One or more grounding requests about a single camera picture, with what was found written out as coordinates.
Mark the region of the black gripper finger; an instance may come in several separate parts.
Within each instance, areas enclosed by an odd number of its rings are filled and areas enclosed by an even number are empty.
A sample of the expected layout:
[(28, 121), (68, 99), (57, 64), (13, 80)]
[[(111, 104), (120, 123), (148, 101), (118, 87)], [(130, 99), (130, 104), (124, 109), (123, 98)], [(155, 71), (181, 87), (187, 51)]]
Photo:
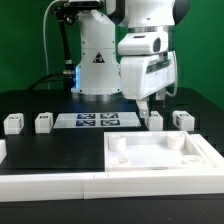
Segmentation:
[(164, 89), (156, 92), (156, 99), (157, 100), (164, 100), (165, 96), (166, 96), (166, 91)]
[(148, 118), (149, 117), (149, 107), (148, 102), (143, 99), (137, 102), (139, 108), (139, 115), (141, 118)]

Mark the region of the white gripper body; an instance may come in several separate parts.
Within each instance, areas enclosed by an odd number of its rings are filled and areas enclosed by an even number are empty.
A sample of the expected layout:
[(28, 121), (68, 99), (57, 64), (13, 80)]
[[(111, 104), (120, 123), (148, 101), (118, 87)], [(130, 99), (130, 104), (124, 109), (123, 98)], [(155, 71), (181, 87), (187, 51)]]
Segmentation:
[(142, 100), (176, 82), (176, 53), (169, 26), (135, 28), (118, 44), (122, 93)]

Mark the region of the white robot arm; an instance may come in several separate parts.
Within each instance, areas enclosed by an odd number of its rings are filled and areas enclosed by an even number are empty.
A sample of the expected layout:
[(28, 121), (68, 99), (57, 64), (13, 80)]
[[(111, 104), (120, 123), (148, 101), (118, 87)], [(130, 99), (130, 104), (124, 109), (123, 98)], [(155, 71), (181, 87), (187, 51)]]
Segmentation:
[(143, 118), (148, 99), (175, 96), (178, 82), (173, 44), (175, 26), (191, 0), (68, 0), (80, 22), (81, 61), (72, 92), (106, 101), (116, 95), (134, 100)]

